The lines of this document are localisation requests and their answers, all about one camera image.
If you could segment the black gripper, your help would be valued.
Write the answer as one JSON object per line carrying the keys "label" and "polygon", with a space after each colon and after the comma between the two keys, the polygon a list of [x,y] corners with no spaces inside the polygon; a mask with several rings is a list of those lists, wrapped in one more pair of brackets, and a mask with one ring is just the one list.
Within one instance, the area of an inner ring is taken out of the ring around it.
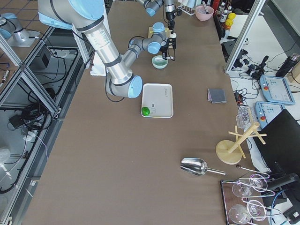
{"label": "black gripper", "polygon": [[168,39],[165,39],[161,43],[161,54],[162,54],[162,59],[163,60],[167,59],[167,50],[168,50],[168,48],[169,48]]}
{"label": "black gripper", "polygon": [[168,22],[168,29],[170,31],[170,33],[174,33],[174,28],[175,28],[175,11],[172,12],[166,12],[166,19]]}

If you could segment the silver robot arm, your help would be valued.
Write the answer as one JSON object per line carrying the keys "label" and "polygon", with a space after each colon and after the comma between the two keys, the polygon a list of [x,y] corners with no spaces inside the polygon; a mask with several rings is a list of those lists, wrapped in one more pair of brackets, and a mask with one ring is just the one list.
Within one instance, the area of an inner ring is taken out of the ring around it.
{"label": "silver robot arm", "polygon": [[106,91],[118,97],[140,95],[142,78],[134,75],[130,66],[142,51],[157,54],[167,39],[163,23],[156,22],[150,38],[133,38],[130,47],[121,55],[104,26],[105,3],[102,0],[40,0],[38,15],[45,25],[66,30],[75,27],[85,34],[109,72]]}
{"label": "silver robot arm", "polygon": [[173,0],[138,0],[137,2],[143,5],[149,16],[154,16],[163,7],[168,20],[168,28],[171,34],[174,33],[176,7]]}

